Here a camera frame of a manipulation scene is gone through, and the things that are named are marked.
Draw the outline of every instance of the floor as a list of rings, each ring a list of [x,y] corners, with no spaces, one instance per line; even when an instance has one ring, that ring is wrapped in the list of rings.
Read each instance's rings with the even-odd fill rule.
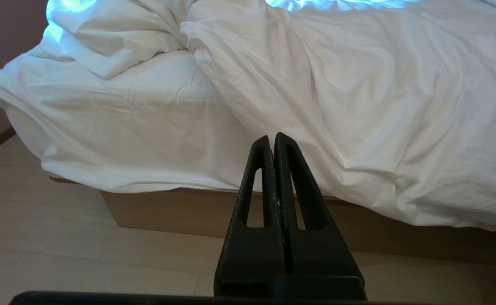
[[[116,226],[98,191],[0,146],[0,305],[27,290],[211,296],[223,239]],[[496,303],[496,266],[355,252],[372,301]]]

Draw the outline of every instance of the white bedsheet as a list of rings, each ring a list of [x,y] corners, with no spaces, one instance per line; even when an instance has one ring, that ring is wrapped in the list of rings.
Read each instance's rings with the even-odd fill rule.
[[[105,191],[238,189],[254,141],[188,51],[108,81],[24,54],[0,70],[0,107],[44,170]]]
[[[411,224],[496,228],[496,0],[267,2],[131,1],[196,62],[162,54],[104,80],[167,48],[137,27],[115,34],[130,41],[119,57],[77,40],[114,58],[104,73],[45,35],[0,71],[0,107],[45,170],[97,189],[236,189],[250,143],[282,131],[331,195]],[[83,24],[114,23],[95,7]]]

